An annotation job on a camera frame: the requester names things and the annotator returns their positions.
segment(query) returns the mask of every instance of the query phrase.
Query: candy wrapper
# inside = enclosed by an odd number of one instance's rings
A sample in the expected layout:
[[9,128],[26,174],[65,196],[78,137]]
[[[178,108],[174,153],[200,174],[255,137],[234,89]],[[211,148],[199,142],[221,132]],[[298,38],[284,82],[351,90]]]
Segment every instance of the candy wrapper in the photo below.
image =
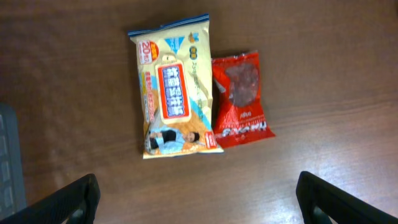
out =
[[223,152],[211,130],[209,15],[128,33],[137,45],[144,158]]
[[212,61],[213,77],[221,92],[214,128],[221,147],[237,146],[274,137],[261,107],[257,52]]

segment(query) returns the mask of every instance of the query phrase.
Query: wooden table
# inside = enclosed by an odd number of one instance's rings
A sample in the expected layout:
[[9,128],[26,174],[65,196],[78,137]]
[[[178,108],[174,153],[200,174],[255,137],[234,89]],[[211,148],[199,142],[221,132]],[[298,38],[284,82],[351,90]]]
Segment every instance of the wooden table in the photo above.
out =
[[[308,170],[398,216],[397,1],[2,1],[0,101],[32,204],[87,173],[96,223],[302,223]],[[142,160],[128,29],[210,13],[211,50],[258,49],[277,137]]]

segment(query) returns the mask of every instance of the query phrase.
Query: person in light blue shirt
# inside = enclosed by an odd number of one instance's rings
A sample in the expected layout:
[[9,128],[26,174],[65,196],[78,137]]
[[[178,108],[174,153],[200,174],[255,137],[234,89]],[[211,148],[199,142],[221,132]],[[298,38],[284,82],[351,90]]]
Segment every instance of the person in light blue shirt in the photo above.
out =
[[180,130],[167,126],[151,129],[149,133],[150,148],[159,148],[163,155],[181,152],[186,141],[196,142],[199,138],[200,135],[197,132],[182,134]]

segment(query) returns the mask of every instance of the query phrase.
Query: black object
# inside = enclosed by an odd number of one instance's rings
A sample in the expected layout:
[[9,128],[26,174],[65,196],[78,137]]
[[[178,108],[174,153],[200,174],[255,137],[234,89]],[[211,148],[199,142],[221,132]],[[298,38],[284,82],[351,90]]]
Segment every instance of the black object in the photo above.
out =
[[305,224],[394,224],[398,219],[340,190],[321,178],[303,171],[298,178],[296,195]]
[[0,224],[92,224],[99,200],[95,175],[88,174]]
[[17,116],[0,103],[0,220],[26,208]]

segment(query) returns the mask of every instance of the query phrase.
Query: red package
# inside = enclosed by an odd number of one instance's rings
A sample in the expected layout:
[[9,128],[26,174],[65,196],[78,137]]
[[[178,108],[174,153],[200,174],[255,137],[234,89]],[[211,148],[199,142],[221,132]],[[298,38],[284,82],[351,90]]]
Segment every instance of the red package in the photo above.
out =
[[221,92],[215,138],[231,147],[274,137],[261,107],[259,54],[212,60],[213,78]]

